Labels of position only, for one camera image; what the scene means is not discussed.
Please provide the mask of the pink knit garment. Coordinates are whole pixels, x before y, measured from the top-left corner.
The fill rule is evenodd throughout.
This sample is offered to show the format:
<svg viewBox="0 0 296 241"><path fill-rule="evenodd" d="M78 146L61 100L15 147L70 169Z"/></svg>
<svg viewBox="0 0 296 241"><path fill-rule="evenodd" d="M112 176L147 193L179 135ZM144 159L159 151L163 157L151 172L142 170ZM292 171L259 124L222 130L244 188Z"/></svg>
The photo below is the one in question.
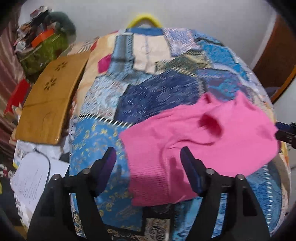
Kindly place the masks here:
<svg viewBox="0 0 296 241"><path fill-rule="evenodd" d="M221 102L209 92L193 105L162 111L120 133L130 170L134 206L157 206L192 199L180 160L188 147L207 168L248 176L279 151L273 121L244 93Z"/></svg>

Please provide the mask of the white papers stack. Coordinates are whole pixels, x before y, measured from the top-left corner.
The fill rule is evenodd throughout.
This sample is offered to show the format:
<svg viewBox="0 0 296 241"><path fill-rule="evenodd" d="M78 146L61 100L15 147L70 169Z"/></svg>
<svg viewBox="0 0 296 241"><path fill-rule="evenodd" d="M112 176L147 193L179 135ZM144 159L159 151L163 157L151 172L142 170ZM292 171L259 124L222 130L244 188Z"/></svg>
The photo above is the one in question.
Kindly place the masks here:
<svg viewBox="0 0 296 241"><path fill-rule="evenodd" d="M16 199L16 208L21 224L28 229L48 181L54 174L65 176L68 161L60 158L61 146L16 142L13 166L16 168L10 186Z"/></svg>

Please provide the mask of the brown wooden door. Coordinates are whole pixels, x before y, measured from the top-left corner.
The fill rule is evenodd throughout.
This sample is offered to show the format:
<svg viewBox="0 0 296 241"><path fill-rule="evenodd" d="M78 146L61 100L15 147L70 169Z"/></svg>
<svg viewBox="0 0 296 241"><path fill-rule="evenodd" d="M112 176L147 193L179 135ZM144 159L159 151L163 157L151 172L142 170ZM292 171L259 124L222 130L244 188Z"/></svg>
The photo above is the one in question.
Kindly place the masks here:
<svg viewBox="0 0 296 241"><path fill-rule="evenodd" d="M295 77L295 34L283 17L277 16L273 31L254 73L265 89L278 88L271 95L276 102Z"/></svg>

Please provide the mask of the red packet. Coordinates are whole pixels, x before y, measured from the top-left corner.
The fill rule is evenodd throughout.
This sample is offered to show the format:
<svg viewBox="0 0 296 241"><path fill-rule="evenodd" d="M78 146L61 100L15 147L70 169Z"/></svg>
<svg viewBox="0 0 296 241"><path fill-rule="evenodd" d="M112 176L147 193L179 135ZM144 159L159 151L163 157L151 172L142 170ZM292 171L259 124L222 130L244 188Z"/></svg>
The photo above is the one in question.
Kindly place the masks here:
<svg viewBox="0 0 296 241"><path fill-rule="evenodd" d="M11 97L8 100L6 109L4 110L4 115L13 113L12 106L19 106L19 104L23 103L27 93L29 92L29 88L30 84L25 78L16 85Z"/></svg>

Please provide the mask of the brown wooden board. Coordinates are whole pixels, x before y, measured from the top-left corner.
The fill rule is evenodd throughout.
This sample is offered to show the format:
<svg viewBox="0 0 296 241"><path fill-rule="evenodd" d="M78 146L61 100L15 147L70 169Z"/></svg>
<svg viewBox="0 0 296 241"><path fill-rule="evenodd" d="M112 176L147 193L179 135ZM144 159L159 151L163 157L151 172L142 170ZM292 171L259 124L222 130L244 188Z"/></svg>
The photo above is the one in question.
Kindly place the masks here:
<svg viewBox="0 0 296 241"><path fill-rule="evenodd" d="M90 53L59 57L46 66L23 105L17 140L49 145L60 142L70 100Z"/></svg>

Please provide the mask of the striped pink curtain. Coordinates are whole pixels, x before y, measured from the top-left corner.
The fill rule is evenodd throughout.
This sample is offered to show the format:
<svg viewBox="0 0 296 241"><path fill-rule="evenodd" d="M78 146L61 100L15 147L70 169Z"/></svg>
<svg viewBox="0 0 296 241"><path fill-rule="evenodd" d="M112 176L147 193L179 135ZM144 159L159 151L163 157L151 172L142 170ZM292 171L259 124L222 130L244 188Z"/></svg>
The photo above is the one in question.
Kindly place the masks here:
<svg viewBox="0 0 296 241"><path fill-rule="evenodd" d="M8 153L13 151L9 140L14 124L4 117L4 111L16 85L25 78L13 48L17 39L17 28L18 22L10 21L1 32L1 150Z"/></svg>

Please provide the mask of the green patterned storage bag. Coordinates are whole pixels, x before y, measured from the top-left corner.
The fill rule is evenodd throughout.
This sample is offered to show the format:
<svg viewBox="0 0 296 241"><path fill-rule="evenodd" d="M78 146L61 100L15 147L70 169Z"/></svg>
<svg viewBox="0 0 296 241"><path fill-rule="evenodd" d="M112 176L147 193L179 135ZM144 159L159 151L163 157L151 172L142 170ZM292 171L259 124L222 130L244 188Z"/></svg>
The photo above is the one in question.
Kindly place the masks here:
<svg viewBox="0 0 296 241"><path fill-rule="evenodd" d="M68 48L68 40L64 33L54 33L37 47L17 52L16 55L26 76L43 71L53 60L57 59Z"/></svg>

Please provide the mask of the patchwork patterned bedspread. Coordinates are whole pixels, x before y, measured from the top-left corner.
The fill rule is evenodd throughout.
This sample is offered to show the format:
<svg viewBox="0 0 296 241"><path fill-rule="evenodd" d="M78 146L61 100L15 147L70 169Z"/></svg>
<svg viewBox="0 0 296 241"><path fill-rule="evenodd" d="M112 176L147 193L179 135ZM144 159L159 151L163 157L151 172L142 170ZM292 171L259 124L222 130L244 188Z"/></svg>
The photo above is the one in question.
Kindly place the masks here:
<svg viewBox="0 0 296 241"><path fill-rule="evenodd" d="M193 105L207 92L226 102L238 91L275 124L272 103L255 74L215 38L190 29L129 28L98 39L73 101L69 173L91 167L108 147L116 149L107 187L95 199L111 240L185 240L202 202L196 195L134 206L120 133L162 111ZM278 154L245 177L274 234L290 192L286 145L279 143Z"/></svg>

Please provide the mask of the orange box on pile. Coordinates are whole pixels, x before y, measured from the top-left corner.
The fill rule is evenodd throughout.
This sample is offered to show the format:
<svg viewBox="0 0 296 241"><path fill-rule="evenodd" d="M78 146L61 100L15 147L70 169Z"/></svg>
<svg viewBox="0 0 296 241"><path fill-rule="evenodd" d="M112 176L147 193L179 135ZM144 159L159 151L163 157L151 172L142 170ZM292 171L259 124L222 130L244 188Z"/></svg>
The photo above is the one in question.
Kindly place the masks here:
<svg viewBox="0 0 296 241"><path fill-rule="evenodd" d="M54 29L49 29L41 32L32 42L32 47L37 47L41 42L45 41L55 33Z"/></svg>

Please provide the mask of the yellow curved headboard tube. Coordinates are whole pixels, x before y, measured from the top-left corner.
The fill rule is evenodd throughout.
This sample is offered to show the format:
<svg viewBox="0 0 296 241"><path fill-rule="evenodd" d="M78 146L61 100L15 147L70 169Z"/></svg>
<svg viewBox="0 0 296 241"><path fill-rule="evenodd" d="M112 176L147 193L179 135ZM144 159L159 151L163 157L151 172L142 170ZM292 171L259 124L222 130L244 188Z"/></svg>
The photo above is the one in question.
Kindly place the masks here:
<svg viewBox="0 0 296 241"><path fill-rule="evenodd" d="M162 28L163 25L161 22L152 14L148 13L141 13L136 15L130 23L127 25L127 28L135 28L137 26L140 26L142 23L148 24L152 28Z"/></svg>

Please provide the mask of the grey plush toy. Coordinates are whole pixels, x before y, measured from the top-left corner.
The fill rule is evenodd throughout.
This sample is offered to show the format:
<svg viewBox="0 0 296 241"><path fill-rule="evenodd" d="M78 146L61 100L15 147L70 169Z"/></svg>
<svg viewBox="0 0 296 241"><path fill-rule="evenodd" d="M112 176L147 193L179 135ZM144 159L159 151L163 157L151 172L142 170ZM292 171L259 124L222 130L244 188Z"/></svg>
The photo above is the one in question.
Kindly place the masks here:
<svg viewBox="0 0 296 241"><path fill-rule="evenodd" d="M69 16L61 11L51 11L44 18L47 25L55 24L55 29L64 32L66 35L76 35L76 27Z"/></svg>

